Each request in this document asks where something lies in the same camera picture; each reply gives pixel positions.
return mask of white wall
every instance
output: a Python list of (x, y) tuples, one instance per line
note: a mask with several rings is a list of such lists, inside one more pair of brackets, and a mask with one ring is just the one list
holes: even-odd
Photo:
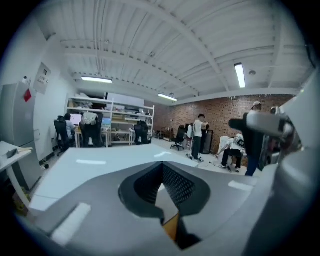
[(0, 85), (22, 81), (24, 76), (34, 81), (46, 43), (36, 20), (30, 17), (17, 31), (3, 56)]
[(67, 72), (59, 39), (53, 36), (46, 41), (36, 20), (30, 17), (8, 48), (0, 71), (0, 85), (16, 83), (27, 76), (33, 86), (41, 63), (50, 69), (51, 75), (45, 94), (37, 93), (35, 99), (33, 129), (40, 133), (35, 141), (39, 161), (53, 152), (54, 119), (64, 116), (68, 94), (73, 96), (78, 90)]

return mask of man in white t-shirt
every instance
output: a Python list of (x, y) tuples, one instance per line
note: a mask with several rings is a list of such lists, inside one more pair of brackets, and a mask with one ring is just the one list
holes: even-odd
[(235, 171), (239, 173), (239, 169), (241, 168), (241, 159), (243, 151), (245, 150), (245, 142), (242, 134), (237, 134), (234, 138), (230, 138), (227, 144), (220, 150), (216, 157), (223, 152), (223, 158), (221, 163), (221, 168), (227, 167), (227, 162), (229, 156), (236, 157)]
[(198, 156), (200, 152), (202, 129), (205, 129), (208, 124), (207, 122), (204, 123), (205, 118), (206, 117), (204, 114), (200, 114), (198, 116), (198, 119), (195, 120), (193, 124), (194, 137), (193, 137), (192, 156), (195, 160), (198, 160)]
[(64, 115), (64, 119), (66, 122), (66, 133), (68, 134), (68, 138), (70, 140), (73, 139), (73, 134), (75, 134), (75, 129), (76, 126), (70, 121), (71, 120), (71, 115), (69, 113), (66, 113)]

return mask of cap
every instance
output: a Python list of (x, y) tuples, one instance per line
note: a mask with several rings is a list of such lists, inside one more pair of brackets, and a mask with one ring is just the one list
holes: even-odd
[(252, 108), (251, 109), (253, 109), (255, 106), (257, 106), (257, 105), (260, 105), (261, 106), (261, 103), (259, 102), (259, 101), (256, 101), (255, 103), (253, 103), (253, 106), (252, 106)]

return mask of mesh grille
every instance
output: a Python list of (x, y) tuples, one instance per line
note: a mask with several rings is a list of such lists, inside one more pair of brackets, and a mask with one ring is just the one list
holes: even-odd
[(177, 208), (190, 198), (196, 190), (196, 186), (192, 181), (167, 166), (163, 166), (163, 184)]
[(162, 183), (162, 166), (149, 171), (134, 183), (134, 190), (144, 201), (155, 205), (159, 187)]

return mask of white cloth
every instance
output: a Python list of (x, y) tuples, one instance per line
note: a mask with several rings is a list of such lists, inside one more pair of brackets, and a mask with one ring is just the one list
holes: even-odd
[(65, 122), (66, 122), (66, 133), (68, 134), (69, 139), (71, 139), (72, 138), (71, 131), (75, 129), (75, 125), (69, 120), (66, 120)]
[(235, 138), (228, 139), (228, 145), (232, 150), (243, 151), (244, 147), (238, 145), (238, 142), (243, 140), (244, 140), (244, 137), (241, 134), (237, 134)]
[(186, 135), (188, 136), (188, 138), (192, 138), (192, 133), (193, 133), (193, 126), (189, 125), (188, 126), (188, 131), (186, 132)]
[(201, 122), (200, 120), (195, 120), (193, 128), (194, 128), (194, 136), (195, 137), (202, 137), (202, 128), (203, 122)]
[(82, 124), (86, 124), (86, 125), (95, 125), (96, 124), (96, 118), (97, 118), (97, 114), (96, 113), (90, 113), (90, 112), (86, 112), (83, 114), (83, 118), (81, 120)]

